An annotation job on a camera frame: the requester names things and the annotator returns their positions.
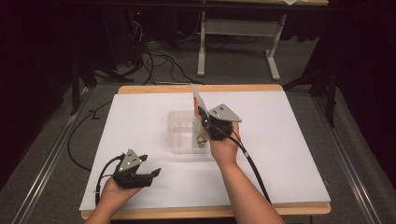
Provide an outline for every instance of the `white paper sheet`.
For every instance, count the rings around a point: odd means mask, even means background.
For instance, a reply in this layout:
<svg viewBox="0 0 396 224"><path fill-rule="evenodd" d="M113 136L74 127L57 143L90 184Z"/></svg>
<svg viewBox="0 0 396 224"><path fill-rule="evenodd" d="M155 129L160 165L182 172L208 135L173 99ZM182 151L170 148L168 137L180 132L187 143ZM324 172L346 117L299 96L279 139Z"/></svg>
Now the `white paper sheet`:
<svg viewBox="0 0 396 224"><path fill-rule="evenodd" d="M272 203L329 202L330 197L283 91L200 92L208 107L226 104L243 122L242 142L256 163ZM166 144L167 115L191 110L191 93L115 95L91 176L80 206L95 207L100 172L128 148L148 155L138 170L162 168L151 187L142 189L124 209L215 206L230 204L219 168L210 154L177 155ZM248 161L238 163L260 189ZM107 169L112 174L116 162Z"/></svg>

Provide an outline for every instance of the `wooden table edge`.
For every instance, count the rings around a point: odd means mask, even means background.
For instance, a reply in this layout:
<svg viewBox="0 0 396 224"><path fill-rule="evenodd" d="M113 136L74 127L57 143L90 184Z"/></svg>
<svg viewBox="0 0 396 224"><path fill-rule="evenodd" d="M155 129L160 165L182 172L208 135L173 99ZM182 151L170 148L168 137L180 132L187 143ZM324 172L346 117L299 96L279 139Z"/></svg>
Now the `wooden table edge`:
<svg viewBox="0 0 396 224"><path fill-rule="evenodd" d="M332 210L330 203L283 203L274 204L281 216L326 215ZM81 216L87 219L92 211L81 211ZM231 206L208 206L186 208L152 208L136 210L120 210L113 219L169 219L169 218L209 218L233 217Z"/></svg>
<svg viewBox="0 0 396 224"><path fill-rule="evenodd" d="M277 84L194 85L199 92L213 91L283 91ZM122 86L118 94L191 92L191 85Z"/></svg>

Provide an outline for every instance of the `transparent container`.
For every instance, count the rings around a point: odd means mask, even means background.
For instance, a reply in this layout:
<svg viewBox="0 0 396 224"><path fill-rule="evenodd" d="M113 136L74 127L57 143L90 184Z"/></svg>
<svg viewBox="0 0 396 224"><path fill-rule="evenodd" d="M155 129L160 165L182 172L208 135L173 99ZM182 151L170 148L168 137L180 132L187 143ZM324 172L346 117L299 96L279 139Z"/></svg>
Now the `transparent container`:
<svg viewBox="0 0 396 224"><path fill-rule="evenodd" d="M194 111L171 111L168 114L166 141L175 154L206 154L210 153L207 142L199 147L194 134Z"/></svg>

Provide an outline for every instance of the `electrical cord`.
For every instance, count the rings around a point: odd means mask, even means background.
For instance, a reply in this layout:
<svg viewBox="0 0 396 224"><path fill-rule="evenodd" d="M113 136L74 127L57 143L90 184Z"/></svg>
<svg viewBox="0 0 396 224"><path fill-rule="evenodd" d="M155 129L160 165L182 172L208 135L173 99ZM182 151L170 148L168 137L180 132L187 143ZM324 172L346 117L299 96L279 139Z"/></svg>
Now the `electrical cord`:
<svg viewBox="0 0 396 224"><path fill-rule="evenodd" d="M96 190L95 190L95 204L96 204L96 205L98 205L98 204L99 204L99 201L100 201L100 188L101 188L100 182L102 181L102 179L103 179L105 176L107 176L107 175L104 175L104 173L105 173L107 167L108 167L113 161L122 161L122 160L124 159L124 157L125 157L125 154L122 153L122 155L119 155L118 157L115 157L115 158L111 159L110 161L107 162L107 164L106 164L105 167L103 168L102 172L100 173L99 178L98 178L98 182L97 182L97 184L96 184Z"/></svg>
<svg viewBox="0 0 396 224"><path fill-rule="evenodd" d="M201 35L196 35L196 36L194 36L195 33L196 33L197 30L198 30L199 23L200 23L200 21L201 21L201 13L202 13L201 11L198 13L198 19L197 19L197 22L196 22L196 24L195 24L195 29L194 29L194 31L192 31L191 35L188 36L188 37L185 38L185 39L178 40L178 41L177 41L178 43L181 43L181 42L184 42L184 41L189 41L189 40L192 40L192 39L195 39L195 38L201 36Z"/></svg>
<svg viewBox="0 0 396 224"><path fill-rule="evenodd" d="M146 68L146 70L148 71L148 78L146 79L146 81L143 83L143 86L145 86L149 80L151 81L151 84L156 85L154 79L152 78L152 72L154 70L154 60L152 59L152 55L149 52L149 48L147 48L147 54L149 56L149 59L151 60L151 69L148 69L144 64L144 67Z"/></svg>
<svg viewBox="0 0 396 224"><path fill-rule="evenodd" d="M86 166L80 164L80 163L79 163L78 161L76 161L76 159L73 157L72 152L71 152L71 149L70 149L70 143L71 143L72 137L73 137L74 133L76 132L76 130L79 128L79 126L81 126L81 124L82 124L85 120L87 120L91 115L95 115L96 112L97 112L98 110L100 110L101 108L103 108L103 107L105 107L106 105L110 104L111 102L112 102L112 101L109 101L109 102L107 102L107 103L105 103L105 104L99 106L98 108L96 108L96 109L94 109L94 110L90 110L90 114L87 115L84 119L82 119L82 121L80 121L80 122L78 123L78 125L73 129L73 131L72 131L72 132L70 133L70 135L69 135L69 138L67 139L67 145L66 145L66 147L67 147L67 154L69 155L70 160L71 160L75 165L77 165L78 167L82 168L83 170L86 170L86 171L89 171L89 172L91 171L90 168L88 168L88 167L86 167Z"/></svg>
<svg viewBox="0 0 396 224"><path fill-rule="evenodd" d="M127 21L127 31L129 33L129 37L131 38L132 48L135 52L140 54L140 52L144 46L144 43L142 42L142 40L144 39L143 28L138 22L130 21L127 10L124 11L124 15L125 15L125 20ZM84 59L84 60L91 67L93 67L96 70L102 71L103 73L105 73L108 76L108 77L106 77L106 76L102 76L100 74L95 73L95 75L97 77L113 78L113 79L116 79L116 80L122 81L122 82L134 82L133 78L127 78L126 76L129 76L129 75L137 72L143 66L143 58L141 57L141 55L136 55L136 58L133 59L133 61L136 61L135 66L123 74L119 74L119 73L117 73L111 69L108 69L105 66L102 66L101 64L93 62L89 59Z"/></svg>
<svg viewBox="0 0 396 224"><path fill-rule="evenodd" d="M218 126L211 124L210 125L212 127L214 127L216 130L218 130L219 132L225 134L227 136L227 138L229 138L231 141L233 141L234 143L236 143L237 146L239 146L239 148L241 148L242 152L244 153L245 157L247 158L248 163L250 164L251 169L253 170L254 175L257 178L257 181L259 182L260 188L262 189L262 193L264 194L265 199L267 199L268 203L271 203L270 197L267 193L267 190L265 189L264 183L262 182L262 177L260 176L259 170L256 167L256 164L254 164L253 159L251 159L251 157L248 154L248 151L245 149L244 145L242 144L241 139L239 138L238 134L235 135L238 138L239 141L236 141L233 137L231 137L230 135L226 134L224 131L222 131Z"/></svg>
<svg viewBox="0 0 396 224"><path fill-rule="evenodd" d="M220 37L220 35L209 35L208 37L210 37L210 36L212 36L212 37ZM211 47L210 45L208 45L210 38L207 38L206 42L205 42L205 47L207 47L209 49L222 49L225 46L227 46L227 44L230 42L230 37L225 36L222 39L225 39L225 43L223 43L221 46L219 46L219 47Z"/></svg>
<svg viewBox="0 0 396 224"><path fill-rule="evenodd" d="M151 59L153 59L153 58L162 58L162 59L165 59L165 60L166 60L164 63L170 62L170 63L172 64L171 72L172 72L172 70L173 70L173 67L176 66L176 67L180 70L181 75L182 75L184 78L186 78L186 79L188 80L188 82L205 85L205 83L203 83L203 82L194 80L194 79L192 79L192 78L186 76L186 74L184 73L183 68L182 68L182 67L175 61L175 59L172 58L171 56L166 55L166 54L164 54L164 53L162 53L162 52L159 52L159 51L145 52L145 53L149 53L149 55L151 56ZM177 81L177 82L182 82L182 81L180 81L180 80L175 79L175 78L173 77L172 73L171 73L171 76L172 76L172 78L173 78L175 81Z"/></svg>

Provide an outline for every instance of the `human hand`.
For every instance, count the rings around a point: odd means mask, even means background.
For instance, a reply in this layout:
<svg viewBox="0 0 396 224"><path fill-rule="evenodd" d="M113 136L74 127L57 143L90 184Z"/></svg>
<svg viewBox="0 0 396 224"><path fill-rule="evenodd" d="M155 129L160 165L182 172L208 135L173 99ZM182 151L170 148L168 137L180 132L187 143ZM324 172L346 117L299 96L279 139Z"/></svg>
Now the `human hand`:
<svg viewBox="0 0 396 224"><path fill-rule="evenodd" d="M123 189L111 176L105 183L99 203L104 203L109 210L116 213L141 189Z"/></svg>
<svg viewBox="0 0 396 224"><path fill-rule="evenodd" d="M239 125L237 122L233 122L233 132L231 137L238 141L239 137ZM224 138L219 141L209 140L210 151L213 158L221 169L227 164L236 164L236 153L238 146L229 138Z"/></svg>
<svg viewBox="0 0 396 224"><path fill-rule="evenodd" d="M111 218L140 190L120 188L113 177L110 177L103 188L99 204L85 223L110 223Z"/></svg>

